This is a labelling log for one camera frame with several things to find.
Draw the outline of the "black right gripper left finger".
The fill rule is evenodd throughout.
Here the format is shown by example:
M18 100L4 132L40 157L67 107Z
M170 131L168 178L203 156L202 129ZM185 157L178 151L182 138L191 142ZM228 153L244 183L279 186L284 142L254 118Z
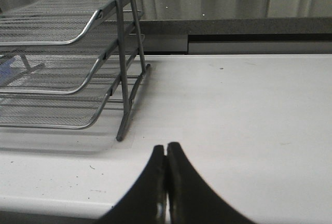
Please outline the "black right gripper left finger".
M157 145L129 191L96 223L165 223L166 160Z

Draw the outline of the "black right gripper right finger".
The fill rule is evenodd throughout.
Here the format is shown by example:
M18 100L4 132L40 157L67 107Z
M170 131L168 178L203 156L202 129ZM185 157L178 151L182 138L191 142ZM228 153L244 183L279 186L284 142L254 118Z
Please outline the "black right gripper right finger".
M215 193L179 143L168 144L167 159L171 223L253 223Z

